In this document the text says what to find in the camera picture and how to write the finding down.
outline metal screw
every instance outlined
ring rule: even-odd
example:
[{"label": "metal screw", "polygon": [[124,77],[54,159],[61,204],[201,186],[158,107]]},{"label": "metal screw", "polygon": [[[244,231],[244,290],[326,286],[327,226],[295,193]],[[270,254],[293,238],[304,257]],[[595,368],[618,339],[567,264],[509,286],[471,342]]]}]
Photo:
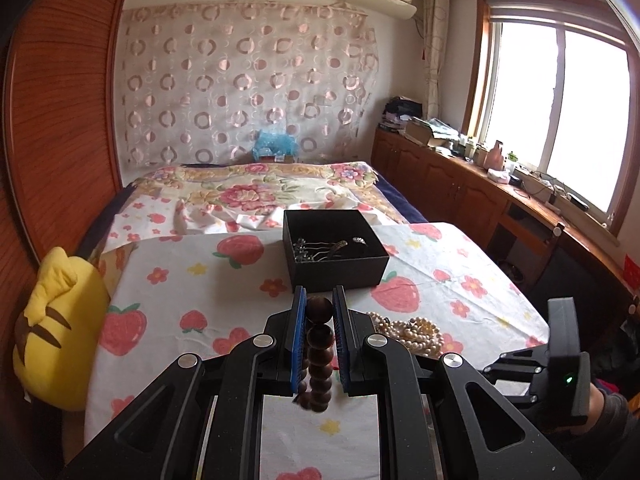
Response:
[{"label": "metal screw", "polygon": [[184,354],[178,358],[180,368],[193,368],[198,363],[198,358],[193,354]]},{"label": "metal screw", "polygon": [[254,337],[254,345],[259,348],[267,348],[273,344],[273,337],[269,334],[260,334]]},{"label": "metal screw", "polygon": [[373,334],[367,337],[367,343],[369,343],[371,346],[381,347],[386,345],[387,340],[386,337],[384,337],[382,334]]},{"label": "metal screw", "polygon": [[452,352],[449,354],[444,354],[444,356],[442,357],[442,362],[450,368],[458,368],[462,366],[463,360],[462,357],[460,357],[458,354],[454,354]]}]

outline black box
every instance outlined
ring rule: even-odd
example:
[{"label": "black box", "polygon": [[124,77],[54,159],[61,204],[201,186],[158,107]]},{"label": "black box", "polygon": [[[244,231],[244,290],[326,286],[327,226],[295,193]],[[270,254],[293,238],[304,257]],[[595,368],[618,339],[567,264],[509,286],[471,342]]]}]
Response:
[{"label": "black box", "polygon": [[[295,260],[293,244],[299,238],[307,242],[350,242],[354,237],[362,238],[367,244],[363,256],[321,262]],[[376,286],[389,261],[382,243],[357,210],[287,210],[282,240],[292,290],[297,285],[305,287],[307,292],[325,292],[336,285],[345,289]]]}]

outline wooden bead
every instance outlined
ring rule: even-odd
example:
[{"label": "wooden bead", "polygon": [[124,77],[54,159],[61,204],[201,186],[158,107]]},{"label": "wooden bead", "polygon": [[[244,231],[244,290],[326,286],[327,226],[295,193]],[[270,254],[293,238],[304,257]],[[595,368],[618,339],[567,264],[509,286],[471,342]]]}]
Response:
[{"label": "wooden bead", "polygon": [[311,392],[311,402],[315,404],[328,404],[331,400],[331,392]]},{"label": "wooden bead", "polygon": [[334,316],[334,306],[324,296],[312,296],[306,300],[305,313],[312,323],[324,325]]},{"label": "wooden bead", "polygon": [[312,412],[316,412],[316,413],[322,413],[325,412],[326,409],[329,407],[328,404],[316,404],[315,402],[309,402],[309,407],[311,408]]},{"label": "wooden bead", "polygon": [[313,379],[325,380],[331,377],[334,373],[334,368],[331,365],[316,366],[309,365],[309,373]]},{"label": "wooden bead", "polygon": [[334,344],[334,331],[327,325],[316,325],[306,333],[306,341],[311,348],[324,350]]},{"label": "wooden bead", "polygon": [[311,391],[312,392],[328,392],[331,389],[331,379],[316,379],[311,377],[311,379],[309,379],[309,385],[311,386]]},{"label": "wooden bead", "polygon": [[300,394],[298,396],[298,404],[300,405],[300,408],[302,408],[303,410],[308,410],[310,407],[310,403],[311,403],[311,394],[304,393],[304,394]]},{"label": "wooden bead", "polygon": [[327,348],[326,350],[318,350],[316,348],[310,348],[309,362],[316,366],[325,366],[329,364],[334,358],[334,349]]}]

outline person's hand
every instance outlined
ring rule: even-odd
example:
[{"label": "person's hand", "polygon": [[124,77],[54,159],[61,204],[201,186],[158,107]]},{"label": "person's hand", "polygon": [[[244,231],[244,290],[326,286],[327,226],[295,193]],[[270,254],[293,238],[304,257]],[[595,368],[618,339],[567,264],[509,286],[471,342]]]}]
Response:
[{"label": "person's hand", "polygon": [[586,424],[583,424],[582,426],[555,428],[551,433],[557,433],[559,431],[569,431],[574,435],[585,434],[596,425],[596,422],[600,418],[603,409],[604,395],[599,389],[594,386],[593,383],[591,383],[589,391],[589,415],[587,416]]}]

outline red paper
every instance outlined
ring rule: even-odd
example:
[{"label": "red paper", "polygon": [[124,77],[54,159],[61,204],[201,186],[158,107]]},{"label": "red paper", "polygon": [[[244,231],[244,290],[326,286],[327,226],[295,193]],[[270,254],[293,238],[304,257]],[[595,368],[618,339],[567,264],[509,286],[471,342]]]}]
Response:
[{"label": "red paper", "polygon": [[633,290],[640,288],[640,267],[633,261],[628,254],[625,255],[625,281]]}]

